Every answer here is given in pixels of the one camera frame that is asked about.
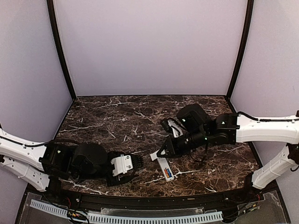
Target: white wall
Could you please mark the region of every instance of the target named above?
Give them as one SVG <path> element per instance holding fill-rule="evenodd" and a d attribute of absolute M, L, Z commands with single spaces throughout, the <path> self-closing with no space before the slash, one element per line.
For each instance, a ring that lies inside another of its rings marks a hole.
<path fill-rule="evenodd" d="M 33 141 L 54 137 L 71 97 L 46 1 L 1 0 L 0 123 Z M 14 223 L 26 183 L 0 169 L 0 224 Z"/>
<path fill-rule="evenodd" d="M 246 0 L 56 0 L 78 96 L 226 94 Z"/>
<path fill-rule="evenodd" d="M 299 110 L 299 2 L 255 1 L 247 47 L 232 103 L 254 116 Z M 263 164 L 284 144 L 255 143 Z M 278 178 L 292 223 L 299 223 L 299 172 Z"/>

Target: brown marble surface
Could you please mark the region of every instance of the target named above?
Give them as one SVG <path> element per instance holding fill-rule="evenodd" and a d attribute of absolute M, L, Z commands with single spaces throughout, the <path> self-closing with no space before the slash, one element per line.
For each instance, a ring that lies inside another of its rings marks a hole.
<path fill-rule="evenodd" d="M 244 177 L 258 169 L 247 144 L 209 147 L 204 166 L 186 155 L 168 159 L 175 180 L 166 182 L 157 161 L 150 153 L 163 144 L 167 133 L 159 124 L 163 118 L 175 118 L 185 105 L 199 103 L 215 118 L 231 112 L 222 96 L 113 96 L 79 97 L 66 116 L 57 138 L 100 143 L 107 151 L 124 151 L 143 156 L 144 168 L 133 181 L 107 187 L 105 180 L 80 184 L 63 181 L 63 188 L 111 196 L 190 196 L 237 189 Z M 204 149 L 193 153 L 200 158 Z"/>

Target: black frame post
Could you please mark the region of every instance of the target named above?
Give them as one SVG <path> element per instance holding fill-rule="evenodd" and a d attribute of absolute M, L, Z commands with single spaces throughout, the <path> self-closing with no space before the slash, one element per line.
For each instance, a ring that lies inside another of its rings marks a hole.
<path fill-rule="evenodd" d="M 48 5 L 48 12 L 49 12 L 49 18 L 50 18 L 50 23 L 51 23 L 51 27 L 52 27 L 53 37 L 54 37 L 59 61 L 61 64 L 62 72 L 64 74 L 64 78 L 65 78 L 67 87 L 69 89 L 71 98 L 72 98 L 72 100 L 75 100 L 77 98 L 77 96 L 76 96 L 73 84 L 71 83 L 71 77 L 70 77 L 70 74 L 69 74 L 69 71 L 68 71 L 68 68 L 66 65 L 64 52 L 63 52 L 61 41 L 60 41 L 53 0 L 47 0 L 47 5 Z"/>
<path fill-rule="evenodd" d="M 253 2 L 254 2 L 254 0 L 248 0 L 248 2 L 247 2 L 245 22 L 244 22 L 244 27 L 243 27 L 243 33 L 242 33 L 242 38 L 241 38 L 241 42 L 240 42 L 239 52 L 238 52 L 237 60 L 235 62 L 234 72 L 233 72 L 232 78 L 230 80 L 228 92 L 226 94 L 228 99 L 230 99 L 233 95 L 235 84 L 237 82 L 240 67 L 241 67 L 241 64 L 242 64 L 242 60 L 243 60 L 243 56 L 244 56 L 244 52 L 245 52 L 245 48 L 246 48 L 246 43 L 247 43 L 247 38 L 248 38 L 248 33 L 249 33 L 249 28 L 250 28 L 251 17 L 252 17 Z"/>

